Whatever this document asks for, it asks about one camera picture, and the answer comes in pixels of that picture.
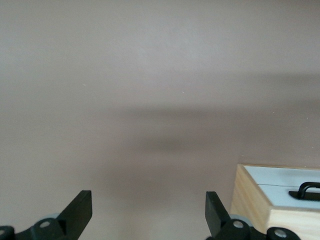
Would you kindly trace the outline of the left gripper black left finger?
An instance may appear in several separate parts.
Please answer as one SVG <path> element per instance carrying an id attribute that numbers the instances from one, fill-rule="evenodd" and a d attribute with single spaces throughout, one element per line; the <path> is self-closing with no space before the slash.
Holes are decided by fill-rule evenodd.
<path id="1" fill-rule="evenodd" d="M 58 222 L 68 238 L 79 238 L 92 215 L 92 191 L 82 190 L 59 214 Z"/>

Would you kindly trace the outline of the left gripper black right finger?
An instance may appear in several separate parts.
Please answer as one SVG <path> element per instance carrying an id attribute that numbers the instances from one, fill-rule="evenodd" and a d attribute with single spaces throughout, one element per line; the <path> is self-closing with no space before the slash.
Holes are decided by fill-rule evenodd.
<path id="1" fill-rule="evenodd" d="M 205 220 L 212 237 L 229 221 L 229 214 L 215 191 L 205 194 Z"/>

